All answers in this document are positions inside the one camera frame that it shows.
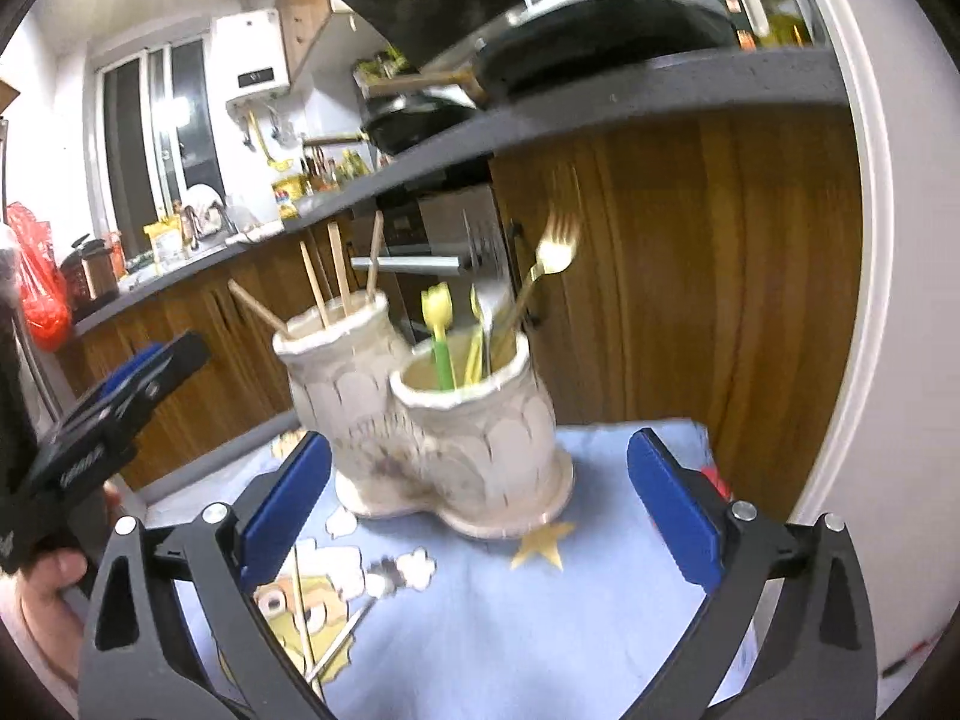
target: kitchen counter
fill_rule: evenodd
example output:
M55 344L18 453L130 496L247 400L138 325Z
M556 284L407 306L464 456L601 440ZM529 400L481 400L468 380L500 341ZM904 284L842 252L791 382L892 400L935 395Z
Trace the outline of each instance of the kitchen counter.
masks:
M545 279L532 306L531 348L560 423L694 418L738 493L786 517L850 350L854 140L828 50L698 52L609 71L481 112L325 194L277 235L131 290L80 322L58 358L79 393L149 341L192 329L208 342L210 364L161 404L125 470L133 488L150 484L291 408L272 331L229 279L280 317L300 314L313 304L300 241L332 275L331 217L349 253L366 254L350 248L352 207L486 162L520 271L551 208L584 222L577 266Z
M505 151L542 138L629 119L742 105L841 105L847 92L833 52L779 49L758 52L693 52L631 65L509 106L484 112L416 148L301 218L285 220L284 232L299 232L353 205L397 189L437 170ZM142 300L198 272L239 257L257 244L235 244L130 290L78 322L77 337Z

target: gray countertop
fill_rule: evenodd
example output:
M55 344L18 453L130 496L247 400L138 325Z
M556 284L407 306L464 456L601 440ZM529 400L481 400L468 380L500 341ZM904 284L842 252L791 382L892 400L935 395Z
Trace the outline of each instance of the gray countertop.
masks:
M493 108L405 151L383 170L328 196L316 210L285 220L281 234L304 229L445 167L540 138L644 116L774 104L847 105L847 90L833 51L818 47L693 52L619 68L532 95ZM151 295L258 245L231 245L152 279L78 322L75 335L83 336Z

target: wooden chopstick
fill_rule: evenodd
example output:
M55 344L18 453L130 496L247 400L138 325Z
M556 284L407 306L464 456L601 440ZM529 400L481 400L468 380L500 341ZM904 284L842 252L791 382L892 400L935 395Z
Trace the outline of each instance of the wooden chopstick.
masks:
M320 257L320 247L317 245L317 239L313 237L313 227L307 228L307 237L310 239L310 245L313 247L313 253L317 255L317 263L320 265L320 277L323 279L323 288L326 293L333 298L333 290L330 289L330 279L326 277L326 269L323 267L323 257Z
M310 640L310 632L306 630L306 606L304 605L304 586L301 584L301 575L299 574L299 559L296 556L296 544L290 551L293 558L293 566L290 572L290 578L293 581L294 590L294 619L296 627L301 635L301 654L304 655L304 676L313 671L316 663L313 655L313 642ZM320 678L317 677L310 683L313 691L320 695Z
M383 245L383 211L377 211L373 217L373 240L370 245L370 272L367 274L367 300L376 295L376 270Z
M280 336L286 338L287 340L292 337L290 335L290 330L287 328L287 323L284 322L283 319L277 317L276 314L263 305L263 303L254 298L253 295L247 292L233 279L227 281L227 288L238 300L240 300L241 303L246 305L248 309L263 319L264 322L270 325L270 327L274 328L277 333L280 333Z
M306 244L301 241L301 255L304 257L304 267L306 276L310 279L310 289L313 290L313 299L317 301L317 310L320 312L320 321L323 322L323 328L330 327L330 319L326 315L326 301L320 292L320 284L317 283L317 271L313 269L313 260L310 259L310 252L306 250Z
M326 225L330 235L330 248L333 250L333 266L337 269L337 285L340 287L340 300L344 304L344 316L349 317L350 287L347 284L347 262L344 260L344 245L340 242L340 228L336 221Z

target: green handle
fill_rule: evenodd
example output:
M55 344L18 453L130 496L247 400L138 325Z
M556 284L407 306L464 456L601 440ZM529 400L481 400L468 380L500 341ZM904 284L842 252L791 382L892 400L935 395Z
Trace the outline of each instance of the green handle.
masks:
M433 364L437 367L437 386L447 391L453 389L453 365L450 362L450 349L446 341L433 340Z

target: gold fork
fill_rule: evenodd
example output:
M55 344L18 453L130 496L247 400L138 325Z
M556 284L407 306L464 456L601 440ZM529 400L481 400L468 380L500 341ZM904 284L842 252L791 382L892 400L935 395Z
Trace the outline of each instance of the gold fork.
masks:
M550 209L547 216L544 234L536 245L536 262L529 274L523 280L520 294L512 305L510 312L501 322L498 335L499 341L493 349L493 359L499 359L507 348L507 344L515 335L517 325L526 304L533 294L534 285L539 279L550 274L559 274L565 271L573 258L577 255L577 245L580 243L580 218L576 214L557 213Z

